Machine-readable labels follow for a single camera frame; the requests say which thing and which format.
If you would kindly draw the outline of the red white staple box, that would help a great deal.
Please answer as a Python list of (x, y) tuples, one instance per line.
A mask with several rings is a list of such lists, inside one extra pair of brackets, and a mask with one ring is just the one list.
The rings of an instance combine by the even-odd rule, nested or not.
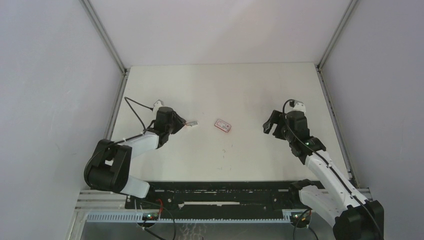
[(221, 119), (218, 119), (215, 123), (214, 126), (218, 129), (220, 129), (221, 131), (228, 133), (231, 130), (231, 125)]

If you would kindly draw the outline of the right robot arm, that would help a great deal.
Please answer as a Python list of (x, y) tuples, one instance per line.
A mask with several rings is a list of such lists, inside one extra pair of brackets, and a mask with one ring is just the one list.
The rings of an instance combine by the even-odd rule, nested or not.
[(286, 140), (292, 154), (320, 181), (328, 194), (322, 194), (310, 180), (291, 184), (289, 203), (295, 208), (307, 206), (332, 228), (337, 240), (384, 239), (384, 208), (369, 200), (334, 165), (325, 145), (310, 134), (305, 113), (273, 110), (263, 124), (263, 132)]

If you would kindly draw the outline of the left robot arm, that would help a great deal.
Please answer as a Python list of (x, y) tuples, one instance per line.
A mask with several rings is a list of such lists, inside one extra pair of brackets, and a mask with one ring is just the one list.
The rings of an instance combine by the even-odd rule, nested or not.
[(84, 169), (85, 183), (95, 190), (137, 197), (145, 209), (153, 207), (157, 196), (149, 190), (148, 182), (130, 175), (131, 161), (161, 148), (186, 123), (171, 107), (160, 106), (155, 119), (140, 134), (119, 141), (100, 140)]

